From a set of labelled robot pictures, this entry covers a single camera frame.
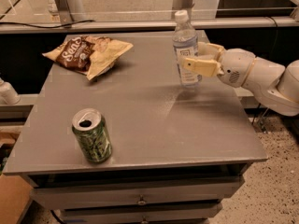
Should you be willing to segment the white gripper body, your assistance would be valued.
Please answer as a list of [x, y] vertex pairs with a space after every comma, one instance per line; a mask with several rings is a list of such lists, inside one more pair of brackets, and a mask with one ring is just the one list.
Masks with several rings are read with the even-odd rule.
[[219, 58], [223, 74], [218, 75], [218, 78], [224, 84], [240, 87], [255, 58], [252, 52], [243, 49], [227, 49]]

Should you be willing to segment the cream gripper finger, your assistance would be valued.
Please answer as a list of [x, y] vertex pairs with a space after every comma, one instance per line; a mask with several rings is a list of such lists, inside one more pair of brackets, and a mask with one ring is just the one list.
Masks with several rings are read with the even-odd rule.
[[198, 42], [198, 54], [209, 55], [213, 60], [218, 60], [220, 56], [225, 52], [225, 48], [222, 45]]
[[224, 71], [221, 64], [213, 59], [198, 57], [181, 57], [178, 63], [186, 70], [204, 77], [222, 76]]

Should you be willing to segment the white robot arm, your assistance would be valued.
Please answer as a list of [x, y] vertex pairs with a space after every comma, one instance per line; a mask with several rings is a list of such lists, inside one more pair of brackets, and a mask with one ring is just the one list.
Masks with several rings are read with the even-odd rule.
[[299, 114], [299, 63], [287, 67], [244, 49], [199, 42], [197, 56], [181, 56], [178, 63], [203, 77], [250, 91], [263, 106], [293, 117]]

